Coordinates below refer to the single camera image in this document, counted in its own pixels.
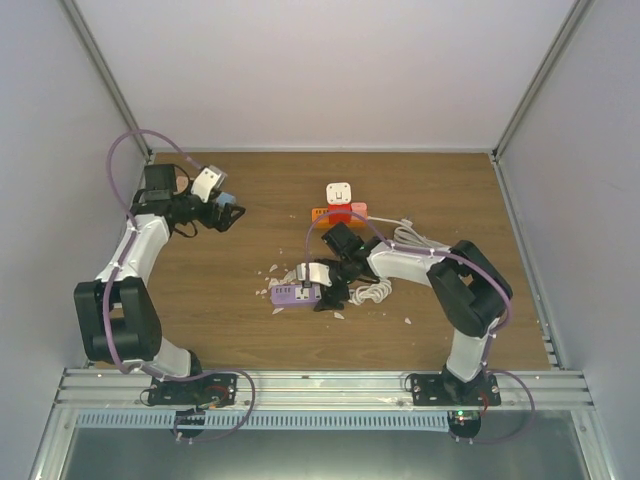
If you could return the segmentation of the light blue usb charger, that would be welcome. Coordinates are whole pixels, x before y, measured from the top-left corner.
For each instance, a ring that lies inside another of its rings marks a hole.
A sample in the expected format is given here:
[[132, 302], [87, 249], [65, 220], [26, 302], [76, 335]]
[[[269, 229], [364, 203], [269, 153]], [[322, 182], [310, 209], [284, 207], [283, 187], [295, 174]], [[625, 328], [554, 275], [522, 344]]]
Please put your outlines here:
[[221, 192], [215, 199], [215, 203], [221, 207], [224, 207], [227, 204], [235, 205], [236, 197], [234, 195], [229, 194], [228, 192]]

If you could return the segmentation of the purple power strip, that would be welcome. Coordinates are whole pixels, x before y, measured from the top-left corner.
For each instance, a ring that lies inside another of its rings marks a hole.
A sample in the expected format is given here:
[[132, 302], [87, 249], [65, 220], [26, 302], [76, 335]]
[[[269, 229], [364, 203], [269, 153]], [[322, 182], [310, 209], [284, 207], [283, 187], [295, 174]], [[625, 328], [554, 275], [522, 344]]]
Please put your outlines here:
[[321, 299], [319, 285], [305, 288], [299, 284], [278, 285], [271, 289], [271, 303], [276, 308], [315, 305]]

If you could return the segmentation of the peach cube power adapter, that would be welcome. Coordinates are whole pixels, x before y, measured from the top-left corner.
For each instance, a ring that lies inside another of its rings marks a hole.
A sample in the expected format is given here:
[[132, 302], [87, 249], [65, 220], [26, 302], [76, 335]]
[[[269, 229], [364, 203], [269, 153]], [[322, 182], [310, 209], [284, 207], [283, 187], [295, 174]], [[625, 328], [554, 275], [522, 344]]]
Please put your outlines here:
[[180, 175], [176, 178], [175, 194], [188, 193], [191, 189], [191, 178]]

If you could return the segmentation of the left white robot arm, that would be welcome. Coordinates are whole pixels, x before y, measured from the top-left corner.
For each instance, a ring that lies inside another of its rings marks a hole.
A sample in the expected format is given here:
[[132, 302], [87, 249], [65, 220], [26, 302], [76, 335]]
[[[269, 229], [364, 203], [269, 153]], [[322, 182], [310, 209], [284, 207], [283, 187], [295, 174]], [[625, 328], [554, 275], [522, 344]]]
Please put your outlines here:
[[186, 237], [186, 226], [226, 232], [246, 210], [223, 191], [226, 175], [218, 168], [203, 168], [184, 186], [178, 184], [181, 171], [175, 164], [145, 168], [111, 260], [95, 279], [79, 283], [73, 298], [90, 361], [170, 380], [172, 393], [193, 404], [205, 395], [202, 368], [193, 352], [164, 337], [148, 281], [172, 236]]

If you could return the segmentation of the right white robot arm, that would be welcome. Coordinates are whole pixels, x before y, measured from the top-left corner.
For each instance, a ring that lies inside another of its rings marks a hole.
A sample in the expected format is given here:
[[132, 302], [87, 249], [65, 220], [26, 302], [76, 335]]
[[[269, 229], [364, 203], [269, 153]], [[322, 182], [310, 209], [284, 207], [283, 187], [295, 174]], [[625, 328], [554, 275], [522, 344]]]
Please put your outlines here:
[[363, 241], [342, 222], [322, 240], [336, 258], [306, 259], [296, 267], [305, 287], [320, 287], [315, 309], [342, 309], [349, 286], [363, 278], [399, 279], [431, 288], [454, 330], [440, 374], [444, 396], [456, 405], [474, 398], [485, 383], [492, 339], [511, 317], [513, 296], [480, 249], [470, 241], [436, 248], [403, 245], [379, 232]]

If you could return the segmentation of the red plug adapter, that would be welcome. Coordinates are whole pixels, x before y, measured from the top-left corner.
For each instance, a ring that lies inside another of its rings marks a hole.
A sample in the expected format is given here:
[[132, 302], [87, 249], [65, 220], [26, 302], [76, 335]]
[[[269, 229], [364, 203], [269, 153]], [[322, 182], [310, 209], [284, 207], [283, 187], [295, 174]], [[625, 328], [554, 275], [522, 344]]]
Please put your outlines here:
[[338, 223], [349, 224], [351, 221], [350, 203], [330, 204], [328, 206], [328, 212], [328, 221], [330, 225], [337, 225]]

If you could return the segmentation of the pink plug adapter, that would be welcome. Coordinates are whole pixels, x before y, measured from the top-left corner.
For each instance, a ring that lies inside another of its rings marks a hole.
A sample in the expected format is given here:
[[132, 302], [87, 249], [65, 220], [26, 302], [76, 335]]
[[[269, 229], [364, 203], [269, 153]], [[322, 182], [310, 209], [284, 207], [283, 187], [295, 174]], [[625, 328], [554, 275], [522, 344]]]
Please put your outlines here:
[[350, 204], [353, 215], [351, 222], [363, 223], [368, 218], [368, 205], [365, 202], [353, 202]]

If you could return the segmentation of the white square plug adapter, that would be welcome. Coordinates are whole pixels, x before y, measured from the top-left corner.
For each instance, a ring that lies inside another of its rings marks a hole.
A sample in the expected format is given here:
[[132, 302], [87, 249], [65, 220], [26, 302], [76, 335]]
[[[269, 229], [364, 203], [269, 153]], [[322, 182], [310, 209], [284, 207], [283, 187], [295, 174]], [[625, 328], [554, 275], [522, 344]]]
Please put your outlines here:
[[348, 205], [352, 202], [351, 185], [348, 182], [334, 182], [326, 186], [326, 200], [329, 206]]

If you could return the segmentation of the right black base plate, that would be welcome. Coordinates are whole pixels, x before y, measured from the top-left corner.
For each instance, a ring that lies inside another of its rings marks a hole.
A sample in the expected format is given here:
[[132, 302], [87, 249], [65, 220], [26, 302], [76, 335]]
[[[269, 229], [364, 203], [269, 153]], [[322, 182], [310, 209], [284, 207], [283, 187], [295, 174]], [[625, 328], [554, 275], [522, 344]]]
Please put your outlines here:
[[447, 369], [437, 373], [410, 373], [404, 388], [414, 406], [500, 406], [501, 396], [496, 377], [478, 373], [463, 382]]

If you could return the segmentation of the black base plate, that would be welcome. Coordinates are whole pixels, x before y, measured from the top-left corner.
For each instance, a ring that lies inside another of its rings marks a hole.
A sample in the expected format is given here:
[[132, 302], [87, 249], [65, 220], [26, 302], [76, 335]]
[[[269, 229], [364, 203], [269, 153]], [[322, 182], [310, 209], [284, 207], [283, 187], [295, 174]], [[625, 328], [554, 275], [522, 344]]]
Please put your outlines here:
[[414, 406], [500, 406], [501, 396], [496, 377], [478, 373], [463, 382], [447, 369], [437, 373], [410, 373], [404, 388]]
[[148, 407], [221, 408], [235, 403], [237, 374], [222, 373], [190, 382], [153, 379], [139, 400]]

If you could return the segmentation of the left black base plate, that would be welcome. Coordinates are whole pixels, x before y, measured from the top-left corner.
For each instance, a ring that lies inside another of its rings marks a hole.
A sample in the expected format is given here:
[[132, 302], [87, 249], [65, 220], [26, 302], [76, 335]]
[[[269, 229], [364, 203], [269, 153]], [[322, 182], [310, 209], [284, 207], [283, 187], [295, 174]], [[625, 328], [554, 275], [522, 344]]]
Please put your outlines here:
[[153, 379], [139, 400], [148, 407], [221, 408], [235, 403], [237, 374], [222, 373], [190, 382]]

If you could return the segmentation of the aluminium front rail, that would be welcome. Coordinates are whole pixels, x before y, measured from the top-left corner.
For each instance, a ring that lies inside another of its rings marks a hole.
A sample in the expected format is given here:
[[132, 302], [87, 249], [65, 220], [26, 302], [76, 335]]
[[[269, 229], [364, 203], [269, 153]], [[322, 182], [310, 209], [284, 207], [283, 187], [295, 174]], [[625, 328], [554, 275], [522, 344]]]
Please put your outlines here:
[[[258, 410], [391, 411], [418, 410], [400, 371], [253, 371]], [[512, 379], [497, 376], [501, 410], [526, 410], [530, 392], [542, 411], [592, 410], [594, 402], [582, 373], [525, 371]], [[140, 408], [140, 393], [151, 386], [141, 372], [68, 369], [54, 404], [75, 408]]]

